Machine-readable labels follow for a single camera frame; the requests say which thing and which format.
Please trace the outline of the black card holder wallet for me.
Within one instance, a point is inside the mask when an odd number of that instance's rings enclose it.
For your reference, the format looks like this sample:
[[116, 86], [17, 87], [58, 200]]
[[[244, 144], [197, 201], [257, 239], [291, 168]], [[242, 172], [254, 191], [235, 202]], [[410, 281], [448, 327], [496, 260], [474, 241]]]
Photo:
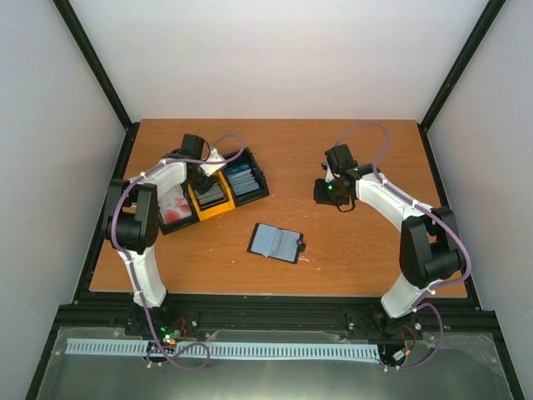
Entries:
[[305, 250], [302, 233], [259, 222], [247, 246], [248, 253], [291, 264], [296, 264]]

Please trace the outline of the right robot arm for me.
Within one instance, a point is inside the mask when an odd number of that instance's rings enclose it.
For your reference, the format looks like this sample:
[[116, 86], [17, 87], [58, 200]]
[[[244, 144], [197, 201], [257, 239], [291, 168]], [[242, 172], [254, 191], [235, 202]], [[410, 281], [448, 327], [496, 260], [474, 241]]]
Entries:
[[365, 203], [380, 213], [400, 232], [400, 276], [381, 297], [389, 318], [402, 318], [418, 308], [420, 300], [433, 293], [467, 262], [458, 243], [454, 213], [448, 207], [435, 208], [419, 202], [371, 165], [360, 165], [346, 144], [325, 151], [322, 168], [326, 177], [318, 178], [314, 200], [331, 205], [341, 213]]

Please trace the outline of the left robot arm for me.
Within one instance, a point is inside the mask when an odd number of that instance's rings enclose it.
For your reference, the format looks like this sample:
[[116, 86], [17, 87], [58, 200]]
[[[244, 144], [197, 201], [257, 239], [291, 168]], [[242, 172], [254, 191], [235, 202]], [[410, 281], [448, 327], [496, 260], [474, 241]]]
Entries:
[[206, 180], [226, 160], [196, 135], [187, 134], [181, 146], [131, 179], [115, 178], [107, 189], [102, 234], [123, 260], [133, 289], [133, 301], [150, 308], [143, 323], [161, 336], [172, 329], [173, 315], [160, 307], [167, 290], [159, 276], [155, 241], [159, 233], [159, 198], [194, 178]]

